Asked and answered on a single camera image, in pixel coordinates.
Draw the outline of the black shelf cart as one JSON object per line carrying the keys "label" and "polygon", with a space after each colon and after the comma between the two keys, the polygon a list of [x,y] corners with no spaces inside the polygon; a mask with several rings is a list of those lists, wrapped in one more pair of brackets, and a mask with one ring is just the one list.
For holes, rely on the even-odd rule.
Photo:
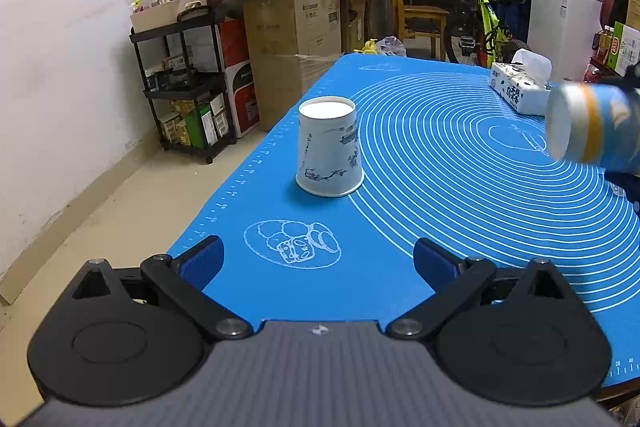
{"label": "black shelf cart", "polygon": [[[208,29],[212,35],[214,57],[217,65],[216,72],[201,72],[190,60],[188,49],[186,48],[186,32],[200,28]],[[169,37],[171,36],[177,36],[179,38],[182,65],[178,68],[171,67],[168,70],[168,75],[170,77],[178,77],[178,82],[169,81],[168,83],[162,84],[160,81],[153,80],[150,76],[146,75],[140,44],[157,39],[162,40],[165,58],[169,60],[171,58]],[[228,120],[231,120],[226,77],[224,77],[224,70],[222,69],[222,53],[220,39],[217,37],[214,9],[208,5],[196,6],[192,4],[178,13],[175,23],[147,29],[145,31],[136,31],[134,28],[131,28],[129,40],[134,46],[134,54],[136,54],[138,69],[143,84],[143,94],[151,109],[160,146],[165,152],[172,150],[173,152],[198,158],[206,165],[212,165],[214,159],[227,146],[236,143],[235,131],[232,127],[229,127],[229,131],[225,135],[218,138],[214,144],[209,144],[202,121],[201,108],[205,107],[204,96],[213,100],[213,98],[217,98],[218,95],[222,96],[224,111],[226,112]],[[196,147],[193,144],[186,145],[181,143],[180,140],[171,140],[169,138],[169,132],[163,130],[160,116],[158,116],[156,110],[155,104],[158,101],[191,101],[193,103],[198,133],[202,141],[201,147]]]}

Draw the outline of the white chest freezer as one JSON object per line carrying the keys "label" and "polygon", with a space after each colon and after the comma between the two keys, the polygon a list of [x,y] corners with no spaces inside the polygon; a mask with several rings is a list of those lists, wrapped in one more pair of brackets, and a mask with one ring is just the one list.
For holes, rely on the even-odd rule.
{"label": "white chest freezer", "polygon": [[527,44],[552,63],[551,79],[582,81],[601,29],[603,0],[532,0]]}

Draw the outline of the bicycle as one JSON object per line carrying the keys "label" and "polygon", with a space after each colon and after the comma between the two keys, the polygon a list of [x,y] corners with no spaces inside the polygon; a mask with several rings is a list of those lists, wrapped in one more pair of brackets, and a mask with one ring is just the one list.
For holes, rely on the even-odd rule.
{"label": "bicycle", "polygon": [[495,7],[519,6],[525,0],[442,0],[448,12],[442,42],[449,62],[489,68],[509,63],[515,52],[528,48],[499,16]]}

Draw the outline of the blue silicone baking mat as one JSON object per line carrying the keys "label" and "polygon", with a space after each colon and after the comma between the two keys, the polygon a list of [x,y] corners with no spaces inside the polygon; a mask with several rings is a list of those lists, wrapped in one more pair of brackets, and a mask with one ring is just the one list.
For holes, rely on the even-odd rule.
{"label": "blue silicone baking mat", "polygon": [[224,244],[209,297],[247,322],[390,323],[431,295],[412,251],[426,237],[501,268],[551,260],[600,323],[617,385],[639,374],[639,221],[601,170],[552,159],[539,118],[515,114],[486,69],[352,54],[312,94],[357,107],[364,179],[347,196],[295,181],[288,112],[171,246]]}

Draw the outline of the sailboat print paper cup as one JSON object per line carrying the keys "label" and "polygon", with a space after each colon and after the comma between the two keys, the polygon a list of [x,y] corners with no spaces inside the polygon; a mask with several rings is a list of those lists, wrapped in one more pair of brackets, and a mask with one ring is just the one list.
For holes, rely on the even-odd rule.
{"label": "sailboat print paper cup", "polygon": [[639,172],[639,91],[566,82],[548,98],[546,142],[556,160]]}

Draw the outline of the red white box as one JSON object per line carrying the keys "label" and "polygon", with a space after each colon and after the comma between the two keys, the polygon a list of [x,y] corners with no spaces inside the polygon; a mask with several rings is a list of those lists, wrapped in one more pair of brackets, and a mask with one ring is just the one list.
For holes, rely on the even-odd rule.
{"label": "red white box", "polygon": [[218,35],[234,132],[242,138],[259,124],[244,22],[225,20],[218,25]]}

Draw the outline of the wooden chair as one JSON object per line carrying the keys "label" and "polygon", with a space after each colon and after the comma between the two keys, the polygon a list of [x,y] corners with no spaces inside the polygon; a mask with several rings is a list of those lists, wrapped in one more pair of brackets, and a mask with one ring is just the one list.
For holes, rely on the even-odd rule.
{"label": "wooden chair", "polygon": [[[396,37],[401,42],[416,37],[429,38],[432,55],[437,56],[439,61],[445,62],[447,53],[444,30],[448,12],[437,6],[405,4],[404,0],[390,0],[390,4],[392,5]],[[427,30],[411,28],[408,23],[416,20],[429,23],[430,28]]]}

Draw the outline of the lower cardboard box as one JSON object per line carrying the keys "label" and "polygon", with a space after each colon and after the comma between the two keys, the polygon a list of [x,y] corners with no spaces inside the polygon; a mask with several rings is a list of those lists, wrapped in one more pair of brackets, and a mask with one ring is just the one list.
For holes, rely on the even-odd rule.
{"label": "lower cardboard box", "polygon": [[269,131],[342,55],[340,0],[245,0],[244,24]]}

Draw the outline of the white tissue box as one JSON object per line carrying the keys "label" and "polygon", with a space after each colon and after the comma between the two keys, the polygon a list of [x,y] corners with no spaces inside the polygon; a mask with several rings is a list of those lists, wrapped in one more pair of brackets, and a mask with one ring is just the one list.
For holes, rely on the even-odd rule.
{"label": "white tissue box", "polygon": [[510,63],[495,62],[491,65],[489,86],[516,113],[544,116],[551,73],[552,63],[547,57],[519,49]]}

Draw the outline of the white blue-print paper cup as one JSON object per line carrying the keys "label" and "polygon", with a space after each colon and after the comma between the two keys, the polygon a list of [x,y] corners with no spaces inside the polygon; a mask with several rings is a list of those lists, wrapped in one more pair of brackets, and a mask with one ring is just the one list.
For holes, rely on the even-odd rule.
{"label": "white blue-print paper cup", "polygon": [[363,180],[356,104],[332,95],[300,103],[297,185],[312,195],[343,197]]}

